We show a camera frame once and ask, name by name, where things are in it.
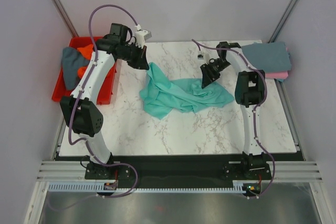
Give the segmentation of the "teal t shirt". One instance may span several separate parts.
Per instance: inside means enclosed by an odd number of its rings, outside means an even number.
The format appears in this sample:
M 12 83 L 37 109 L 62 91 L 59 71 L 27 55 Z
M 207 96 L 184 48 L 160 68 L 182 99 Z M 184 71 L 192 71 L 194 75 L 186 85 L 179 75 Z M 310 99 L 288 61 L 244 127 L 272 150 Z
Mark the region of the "teal t shirt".
M 202 79 L 170 80 L 155 63 L 149 64 L 146 86 L 139 92 L 144 111 L 163 119 L 172 110 L 197 113 L 215 107 L 222 108 L 234 97 L 220 84 L 212 83 L 202 88 Z

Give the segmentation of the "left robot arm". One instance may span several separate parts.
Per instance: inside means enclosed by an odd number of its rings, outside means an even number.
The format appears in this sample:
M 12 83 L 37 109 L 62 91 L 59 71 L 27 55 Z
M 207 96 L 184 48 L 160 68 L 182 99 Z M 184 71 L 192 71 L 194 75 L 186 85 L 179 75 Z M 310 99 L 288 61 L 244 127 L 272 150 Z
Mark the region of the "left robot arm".
M 103 82 L 116 60 L 130 67 L 148 70 L 145 42 L 151 32 L 136 25 L 136 31 L 125 25 L 111 24 L 107 35 L 93 40 L 93 52 L 88 67 L 71 95 L 62 97 L 60 107 L 69 128 L 71 146 L 82 142 L 89 152 L 85 179 L 113 179 L 116 167 L 101 129 L 103 115 L 97 108 L 97 98 Z

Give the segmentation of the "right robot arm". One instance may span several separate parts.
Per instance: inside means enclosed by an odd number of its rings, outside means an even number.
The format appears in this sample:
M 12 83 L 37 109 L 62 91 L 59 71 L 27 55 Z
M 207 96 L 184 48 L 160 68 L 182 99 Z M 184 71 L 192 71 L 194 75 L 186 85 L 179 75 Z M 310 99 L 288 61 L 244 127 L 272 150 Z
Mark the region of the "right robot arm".
M 214 50 L 218 58 L 201 65 L 202 88 L 217 81 L 221 72 L 229 66 L 237 73 L 234 97 L 243 115 L 245 142 L 241 162 L 233 164 L 232 170 L 247 179 L 271 179 L 268 152 L 260 139 L 260 106 L 267 96 L 265 72 L 256 69 L 246 59 L 242 47 L 236 42 L 219 42 Z

